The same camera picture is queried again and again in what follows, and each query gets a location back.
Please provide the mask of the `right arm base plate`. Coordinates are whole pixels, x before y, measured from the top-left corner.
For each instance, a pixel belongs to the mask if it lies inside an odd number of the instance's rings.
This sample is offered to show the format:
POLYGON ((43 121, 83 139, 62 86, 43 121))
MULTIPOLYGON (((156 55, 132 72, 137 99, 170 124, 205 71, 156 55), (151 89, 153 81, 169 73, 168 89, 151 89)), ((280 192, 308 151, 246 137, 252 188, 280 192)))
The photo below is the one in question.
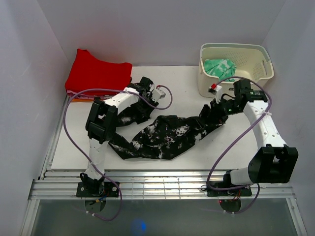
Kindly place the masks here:
MULTIPOLYGON (((235 185, 224 183, 223 181, 211 181, 211 185, 214 188, 231 188, 235 187, 235 185)), ((201 191, 207 192, 208 197, 249 197, 252 196, 251 188, 239 188, 239 189, 232 189, 232 190, 224 190, 224 191, 218 191, 213 190, 207 187, 207 185, 202 185, 200 187, 201 191)))

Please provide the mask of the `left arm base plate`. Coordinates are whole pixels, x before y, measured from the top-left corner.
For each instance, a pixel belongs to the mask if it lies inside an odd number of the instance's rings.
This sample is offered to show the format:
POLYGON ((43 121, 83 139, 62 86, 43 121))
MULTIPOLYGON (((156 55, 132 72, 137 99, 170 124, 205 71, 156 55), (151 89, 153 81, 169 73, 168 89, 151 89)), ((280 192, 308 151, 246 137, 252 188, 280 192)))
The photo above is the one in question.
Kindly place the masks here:
POLYGON ((118 188, 112 182, 84 183, 79 182, 76 190, 76 197, 79 198, 101 198, 118 197, 118 188))

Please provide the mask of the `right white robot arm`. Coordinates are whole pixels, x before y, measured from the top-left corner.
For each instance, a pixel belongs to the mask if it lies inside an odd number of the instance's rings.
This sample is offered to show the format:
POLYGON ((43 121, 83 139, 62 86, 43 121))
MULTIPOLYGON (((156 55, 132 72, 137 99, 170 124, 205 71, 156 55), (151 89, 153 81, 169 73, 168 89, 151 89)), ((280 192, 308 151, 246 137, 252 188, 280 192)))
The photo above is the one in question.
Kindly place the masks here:
POLYGON ((223 151, 210 173, 213 173, 223 157, 250 131, 253 131, 256 139, 257 153, 247 167, 227 171, 221 185, 212 185, 208 178, 207 189, 234 195, 240 188, 253 184, 288 183, 298 159, 298 151, 297 148, 287 145, 273 122, 270 113, 271 96, 257 82, 240 76, 234 82, 233 90, 234 97, 226 100, 221 82, 209 87, 208 91, 215 98, 207 109, 206 119, 224 124, 229 116, 243 113, 251 125, 223 151))

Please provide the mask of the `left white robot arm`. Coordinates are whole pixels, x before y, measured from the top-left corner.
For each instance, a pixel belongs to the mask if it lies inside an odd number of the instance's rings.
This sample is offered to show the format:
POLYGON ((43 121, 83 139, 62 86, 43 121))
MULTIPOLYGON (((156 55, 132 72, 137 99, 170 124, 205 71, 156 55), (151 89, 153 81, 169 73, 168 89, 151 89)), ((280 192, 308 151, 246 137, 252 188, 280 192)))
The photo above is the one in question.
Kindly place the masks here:
POLYGON ((122 92, 106 100, 96 100, 92 103, 86 122, 89 137, 89 163, 85 172, 80 174, 84 188, 93 196, 104 192, 103 151, 116 134, 116 128, 129 122, 142 123, 150 117, 158 101, 165 93, 154 87, 147 77, 142 77, 139 83, 129 84, 122 92))

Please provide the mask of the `black white tie-dye trousers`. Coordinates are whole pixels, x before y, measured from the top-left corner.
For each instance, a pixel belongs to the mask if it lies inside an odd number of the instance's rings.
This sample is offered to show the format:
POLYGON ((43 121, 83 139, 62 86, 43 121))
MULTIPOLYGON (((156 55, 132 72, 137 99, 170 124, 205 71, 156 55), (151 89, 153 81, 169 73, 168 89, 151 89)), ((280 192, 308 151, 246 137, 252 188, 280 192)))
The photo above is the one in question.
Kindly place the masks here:
POLYGON ((131 142, 116 134, 109 142, 109 146, 123 160, 134 158, 172 160, 223 124, 201 120, 199 116, 188 118, 158 116, 131 142))

